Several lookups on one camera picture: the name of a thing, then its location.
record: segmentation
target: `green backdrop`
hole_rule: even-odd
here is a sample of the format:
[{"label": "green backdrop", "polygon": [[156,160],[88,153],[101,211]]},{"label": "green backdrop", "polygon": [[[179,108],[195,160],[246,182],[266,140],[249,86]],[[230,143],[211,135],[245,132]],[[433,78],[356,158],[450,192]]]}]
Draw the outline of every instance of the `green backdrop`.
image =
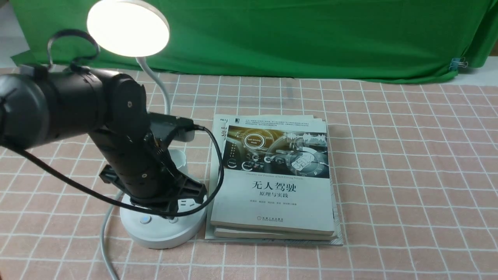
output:
[{"label": "green backdrop", "polygon": [[[10,0],[31,51],[17,64],[46,63],[64,28],[86,30],[96,0]],[[498,37],[498,0],[147,0],[171,38],[151,68],[188,74],[443,82],[453,58],[481,67]],[[52,48],[67,64],[92,52],[82,39]],[[94,67],[138,69],[103,51]]]}]

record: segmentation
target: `book stack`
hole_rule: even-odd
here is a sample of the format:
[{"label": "book stack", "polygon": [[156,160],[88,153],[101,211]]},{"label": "book stack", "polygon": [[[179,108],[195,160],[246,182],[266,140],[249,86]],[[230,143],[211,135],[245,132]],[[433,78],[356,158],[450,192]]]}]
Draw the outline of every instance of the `book stack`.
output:
[{"label": "book stack", "polygon": [[[327,125],[313,116],[215,115],[225,178],[208,208],[208,242],[343,244]],[[218,182],[211,152],[209,192]]]}]

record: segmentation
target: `robotic arm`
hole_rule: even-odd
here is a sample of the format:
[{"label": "robotic arm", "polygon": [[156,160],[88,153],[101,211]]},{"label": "robotic arm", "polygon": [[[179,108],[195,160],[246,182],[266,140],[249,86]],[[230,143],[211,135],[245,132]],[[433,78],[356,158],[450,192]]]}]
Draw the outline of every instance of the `robotic arm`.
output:
[{"label": "robotic arm", "polygon": [[23,65],[20,74],[0,76],[0,145],[18,152],[88,134],[109,163],[100,178],[129,195],[132,205],[154,212],[133,210],[195,213],[177,213],[177,201],[192,198],[200,210],[215,193],[203,203],[206,186],[180,172],[167,148],[173,140],[193,140],[195,130],[212,134],[191,119],[148,113],[145,100],[145,88],[123,73],[88,67],[50,73]]}]

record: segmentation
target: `blue power button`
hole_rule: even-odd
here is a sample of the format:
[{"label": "blue power button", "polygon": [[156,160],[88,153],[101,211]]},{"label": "blue power button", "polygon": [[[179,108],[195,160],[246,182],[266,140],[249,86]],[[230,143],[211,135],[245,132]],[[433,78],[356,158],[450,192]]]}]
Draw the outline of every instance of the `blue power button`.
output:
[{"label": "blue power button", "polygon": [[144,215],[140,218],[140,223],[143,225],[146,225],[146,224],[150,223],[151,220],[152,220],[152,217],[150,215]]}]

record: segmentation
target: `white wall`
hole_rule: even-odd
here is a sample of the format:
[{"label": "white wall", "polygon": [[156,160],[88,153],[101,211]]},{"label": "white wall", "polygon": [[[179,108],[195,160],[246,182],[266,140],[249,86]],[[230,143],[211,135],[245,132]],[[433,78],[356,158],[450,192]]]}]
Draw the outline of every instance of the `white wall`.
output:
[{"label": "white wall", "polygon": [[15,67],[10,58],[29,50],[10,3],[0,8],[0,68]]}]

